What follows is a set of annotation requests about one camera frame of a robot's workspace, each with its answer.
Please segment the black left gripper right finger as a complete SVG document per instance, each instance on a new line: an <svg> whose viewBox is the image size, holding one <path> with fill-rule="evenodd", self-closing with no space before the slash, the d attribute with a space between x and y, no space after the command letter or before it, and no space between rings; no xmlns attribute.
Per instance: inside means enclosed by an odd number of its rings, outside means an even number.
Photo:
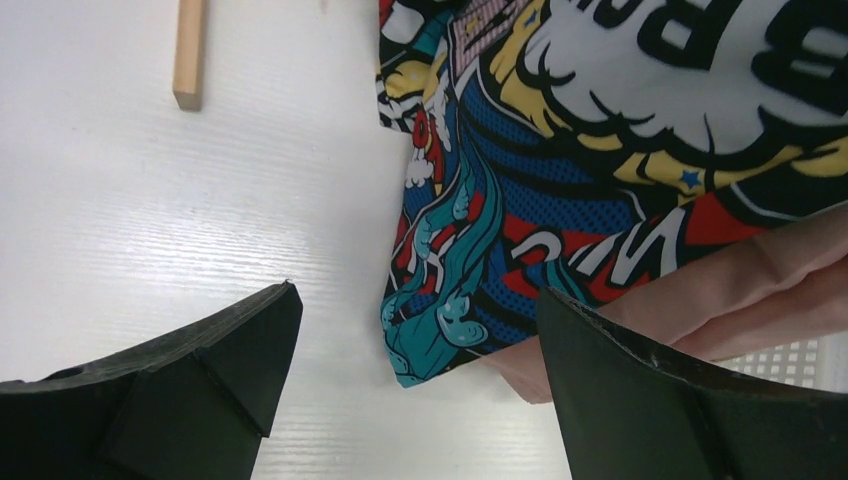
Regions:
<svg viewBox="0 0 848 480"><path fill-rule="evenodd" d="M536 321L575 479L843 479L847 397L725 369L547 289Z"/></svg>

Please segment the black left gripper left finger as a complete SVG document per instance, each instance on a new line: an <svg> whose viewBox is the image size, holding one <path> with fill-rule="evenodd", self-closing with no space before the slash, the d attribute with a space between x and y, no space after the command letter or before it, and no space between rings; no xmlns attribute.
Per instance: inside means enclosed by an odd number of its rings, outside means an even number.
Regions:
<svg viewBox="0 0 848 480"><path fill-rule="evenodd" d="M5 479L247 479L271 434L303 304L271 285L48 377L1 385Z"/></svg>

